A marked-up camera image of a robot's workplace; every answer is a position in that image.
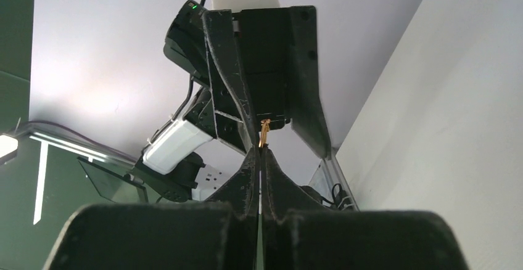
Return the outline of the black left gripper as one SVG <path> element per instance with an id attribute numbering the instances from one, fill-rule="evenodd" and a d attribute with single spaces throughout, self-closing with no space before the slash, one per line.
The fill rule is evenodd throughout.
<path id="1" fill-rule="evenodd" d="M 316 8 L 209 10 L 204 41 L 216 138 L 247 154 L 255 122 L 292 130 L 321 158 L 332 143 L 319 94 Z"/>

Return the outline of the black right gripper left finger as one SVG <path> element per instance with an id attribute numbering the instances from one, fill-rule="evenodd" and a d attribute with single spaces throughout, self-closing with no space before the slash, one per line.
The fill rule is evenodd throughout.
<path id="1" fill-rule="evenodd" d="M 71 215 L 45 269 L 254 269 L 260 151 L 203 202 L 89 205 Z"/>

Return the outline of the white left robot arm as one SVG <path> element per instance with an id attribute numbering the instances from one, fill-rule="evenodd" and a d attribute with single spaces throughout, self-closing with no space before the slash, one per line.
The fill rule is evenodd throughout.
<path id="1" fill-rule="evenodd" d="M 151 137 L 124 175 L 86 158 L 78 162 L 97 193 L 112 202 L 202 200 L 213 192 L 196 150 L 216 139 L 247 153 L 269 131 L 290 125 L 320 158 L 331 140 L 319 98 L 314 6 L 207 10 L 188 0 L 172 21 L 163 52 L 198 84 Z"/>

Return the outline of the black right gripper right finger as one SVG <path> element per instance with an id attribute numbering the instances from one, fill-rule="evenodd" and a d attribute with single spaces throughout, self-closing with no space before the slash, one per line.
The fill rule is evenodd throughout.
<path id="1" fill-rule="evenodd" d="M 266 269 L 467 269 L 449 225 L 429 211 L 322 206 L 260 152 Z"/>

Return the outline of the green jewelry box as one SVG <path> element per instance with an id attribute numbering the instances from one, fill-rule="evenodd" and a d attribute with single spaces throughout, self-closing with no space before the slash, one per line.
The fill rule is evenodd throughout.
<path id="1" fill-rule="evenodd" d="M 1 131 L 50 121 L 138 157 L 187 93 L 163 54 L 185 1 L 1 0 Z M 1 267 L 41 269 L 69 216 L 100 201 L 74 153 L 21 139 L 1 167 Z"/>

